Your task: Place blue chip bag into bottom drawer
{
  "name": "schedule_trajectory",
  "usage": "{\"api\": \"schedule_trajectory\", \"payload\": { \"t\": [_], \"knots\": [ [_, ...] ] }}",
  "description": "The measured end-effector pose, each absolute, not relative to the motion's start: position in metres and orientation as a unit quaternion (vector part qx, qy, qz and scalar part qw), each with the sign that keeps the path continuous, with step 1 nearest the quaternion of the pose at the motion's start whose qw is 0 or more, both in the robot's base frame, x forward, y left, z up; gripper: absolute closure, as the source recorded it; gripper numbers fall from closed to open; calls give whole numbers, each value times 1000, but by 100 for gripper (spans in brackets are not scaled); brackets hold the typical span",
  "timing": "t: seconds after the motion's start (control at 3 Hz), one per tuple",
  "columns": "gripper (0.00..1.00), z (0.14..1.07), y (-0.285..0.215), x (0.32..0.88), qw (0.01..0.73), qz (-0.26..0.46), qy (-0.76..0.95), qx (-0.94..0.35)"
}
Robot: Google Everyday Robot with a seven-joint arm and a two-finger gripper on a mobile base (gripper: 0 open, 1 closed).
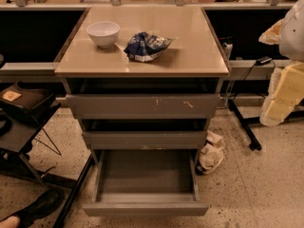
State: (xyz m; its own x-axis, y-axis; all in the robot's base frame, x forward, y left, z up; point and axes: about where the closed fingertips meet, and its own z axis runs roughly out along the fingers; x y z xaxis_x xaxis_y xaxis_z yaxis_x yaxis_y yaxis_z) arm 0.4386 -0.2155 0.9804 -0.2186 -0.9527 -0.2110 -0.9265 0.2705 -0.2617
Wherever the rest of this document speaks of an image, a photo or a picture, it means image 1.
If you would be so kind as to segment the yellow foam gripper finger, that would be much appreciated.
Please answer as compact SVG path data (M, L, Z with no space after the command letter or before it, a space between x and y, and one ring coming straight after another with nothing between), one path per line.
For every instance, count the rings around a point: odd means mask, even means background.
M266 126L283 123L303 99L304 63L276 67L261 109L260 122Z
M278 45L280 43L280 31L283 20L275 22L270 28L264 31L258 41L265 45Z

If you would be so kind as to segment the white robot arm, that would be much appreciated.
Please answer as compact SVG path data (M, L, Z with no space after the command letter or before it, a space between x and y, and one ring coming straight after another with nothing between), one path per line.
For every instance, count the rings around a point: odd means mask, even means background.
M259 117L263 125L276 126L304 99L304 0L298 0L258 41L279 45L279 53L292 61L274 70Z

